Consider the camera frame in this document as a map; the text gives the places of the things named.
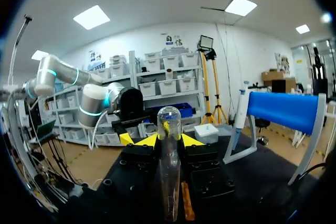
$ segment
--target clear glass tube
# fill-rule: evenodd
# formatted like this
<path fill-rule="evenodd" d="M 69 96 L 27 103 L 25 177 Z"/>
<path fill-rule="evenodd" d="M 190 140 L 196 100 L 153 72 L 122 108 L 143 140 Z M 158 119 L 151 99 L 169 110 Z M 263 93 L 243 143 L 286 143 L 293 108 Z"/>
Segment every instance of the clear glass tube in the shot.
<path fill-rule="evenodd" d="M 172 106 L 163 107 L 157 117 L 158 139 L 161 141 L 160 175 L 166 221 L 177 220 L 180 188 L 180 158 L 177 141 L 181 139 L 181 114 Z"/>

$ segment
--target yellow triangle marker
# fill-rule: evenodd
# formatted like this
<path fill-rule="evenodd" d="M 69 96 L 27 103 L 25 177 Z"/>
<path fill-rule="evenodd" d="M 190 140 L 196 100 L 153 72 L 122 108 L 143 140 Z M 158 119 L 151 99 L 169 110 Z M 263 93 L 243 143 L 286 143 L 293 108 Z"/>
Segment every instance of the yellow triangle marker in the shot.
<path fill-rule="evenodd" d="M 184 147 L 192 146 L 193 144 L 194 145 L 205 145 L 205 144 L 197 141 L 196 139 L 193 139 L 192 137 L 190 137 L 186 134 L 182 134 L 182 139 L 183 139 Z"/>
<path fill-rule="evenodd" d="M 156 137 L 158 136 L 158 134 L 153 134 L 143 140 L 141 140 L 140 142 L 137 142 L 135 145 L 148 145 L 148 146 L 155 146 L 155 142 L 156 142 Z"/>
<path fill-rule="evenodd" d="M 119 138 L 120 138 L 120 143 L 122 143 L 123 145 L 134 144 L 132 138 L 130 137 L 130 134 L 128 133 L 120 134 Z"/>

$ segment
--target yellow tripod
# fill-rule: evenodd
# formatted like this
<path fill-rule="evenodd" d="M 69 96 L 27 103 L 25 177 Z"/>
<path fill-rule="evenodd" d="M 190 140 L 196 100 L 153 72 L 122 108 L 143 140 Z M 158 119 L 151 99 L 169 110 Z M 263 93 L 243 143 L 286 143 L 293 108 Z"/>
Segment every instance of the yellow tripod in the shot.
<path fill-rule="evenodd" d="M 219 100 L 218 77 L 217 77 L 217 68 L 216 68 L 215 59 L 212 59 L 212 68 L 214 70 L 214 76 L 215 76 L 215 86 L 216 86 L 215 97 L 217 99 L 217 105 L 215 106 L 215 109 L 212 113 L 210 111 L 208 76 L 207 76 L 207 70 L 206 70 L 206 58 L 205 58 L 205 55 L 204 55 L 203 52 L 202 52 L 202 66 L 203 66 L 203 72 L 204 72 L 205 100 L 206 100 L 207 112 L 205 113 L 205 116 L 203 117 L 203 119 L 201 121 L 201 124 L 204 124 L 206 121 L 207 121 L 207 123 L 221 124 L 222 123 L 222 115 L 225 119 L 225 122 L 228 123 L 227 117 L 224 113 L 224 110 L 223 110 L 223 108 L 221 106 L 221 103 L 220 103 L 220 100 Z"/>

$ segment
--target ceiling light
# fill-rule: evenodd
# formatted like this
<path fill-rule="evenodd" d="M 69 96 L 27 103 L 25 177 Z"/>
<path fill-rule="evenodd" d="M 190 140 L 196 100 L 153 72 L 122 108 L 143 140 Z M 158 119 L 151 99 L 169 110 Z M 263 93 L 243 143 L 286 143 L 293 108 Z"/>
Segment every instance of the ceiling light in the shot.
<path fill-rule="evenodd" d="M 332 16 L 330 13 L 324 13 L 321 17 L 321 22 L 322 23 L 329 23 L 332 21 Z"/>
<path fill-rule="evenodd" d="M 86 30 L 90 30 L 96 26 L 110 21 L 110 19 L 98 5 L 95 5 L 94 7 L 91 7 L 90 9 L 87 9 L 86 11 L 74 17 L 74 21 L 79 23 Z"/>
<path fill-rule="evenodd" d="M 296 31 L 298 31 L 299 34 L 304 34 L 304 33 L 309 32 L 310 30 L 307 25 L 303 25 L 303 26 L 297 27 Z"/>
<path fill-rule="evenodd" d="M 233 13 L 245 17 L 249 12 L 257 7 L 257 4 L 249 0 L 233 0 L 225 9 L 227 13 Z"/>
<path fill-rule="evenodd" d="M 49 53 L 48 52 L 43 52 L 40 50 L 36 50 L 36 52 L 33 54 L 31 57 L 33 60 L 41 60 L 44 56 L 47 56 Z"/>

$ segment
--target blue foam roller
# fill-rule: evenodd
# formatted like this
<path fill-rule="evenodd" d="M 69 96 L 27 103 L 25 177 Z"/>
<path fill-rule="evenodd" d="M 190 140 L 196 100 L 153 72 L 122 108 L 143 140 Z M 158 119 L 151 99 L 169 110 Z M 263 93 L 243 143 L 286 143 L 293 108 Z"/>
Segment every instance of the blue foam roller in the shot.
<path fill-rule="evenodd" d="M 247 114 L 310 135 L 317 106 L 316 95 L 251 92 Z"/>

